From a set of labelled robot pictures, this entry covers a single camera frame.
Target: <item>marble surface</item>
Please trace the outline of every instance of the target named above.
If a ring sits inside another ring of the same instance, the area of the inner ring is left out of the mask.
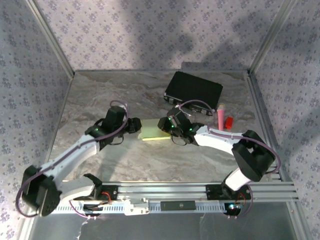
[[[130,117],[161,118],[172,105],[163,93],[174,72],[105,72],[81,71],[75,74],[60,121],[51,159],[57,157],[84,131],[104,118],[111,100],[128,103]],[[192,73],[223,85],[220,102],[225,103],[225,116],[232,116],[233,132],[254,130],[261,135],[247,82],[242,73]],[[212,123],[217,116],[194,113],[191,121]],[[144,142],[138,133],[127,134],[118,146],[107,146],[70,173],[67,180],[92,173],[102,181],[222,181],[235,170],[233,156],[217,149],[194,145],[178,146],[171,140]]]

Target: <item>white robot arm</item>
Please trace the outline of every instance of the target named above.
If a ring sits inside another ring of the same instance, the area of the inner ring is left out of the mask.
[[[112,144],[115,137],[123,137],[125,133],[140,130],[140,120],[128,118],[121,131],[112,137],[103,138],[119,129],[126,117],[125,113],[123,108],[112,106],[105,118],[89,127],[85,134],[60,156],[40,168],[33,165],[28,167],[23,174],[22,191],[17,198],[22,196],[42,217],[53,212],[59,202],[84,196],[92,200],[98,197],[101,199],[102,182],[92,174],[85,174],[68,182],[63,180],[86,159],[97,154],[106,145]],[[249,182],[258,182],[275,159],[267,149],[243,140],[243,137],[247,137],[262,142],[255,132],[249,130],[246,133],[229,133],[201,123],[191,123],[176,107],[168,112],[167,117],[160,119],[158,127],[172,136],[182,138],[187,144],[211,147],[233,155],[239,168],[229,174],[221,184],[223,195],[230,199],[242,186]],[[112,194],[109,197],[111,200],[117,199]]]

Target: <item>red object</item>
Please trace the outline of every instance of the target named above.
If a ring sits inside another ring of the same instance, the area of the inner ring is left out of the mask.
[[[225,121],[225,128],[226,129],[231,129],[232,128],[232,123],[234,122],[234,118],[231,116],[228,116],[226,121]]]

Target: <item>pink cylinder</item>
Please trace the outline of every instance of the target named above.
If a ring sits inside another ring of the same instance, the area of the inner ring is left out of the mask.
[[[220,104],[218,109],[218,128],[220,131],[224,130],[224,121],[225,121],[225,105]]]

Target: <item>yellow sticky note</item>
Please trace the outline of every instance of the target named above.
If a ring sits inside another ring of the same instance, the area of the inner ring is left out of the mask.
[[[159,119],[141,120],[141,133],[138,138],[142,141],[170,139],[171,135],[158,128]]]

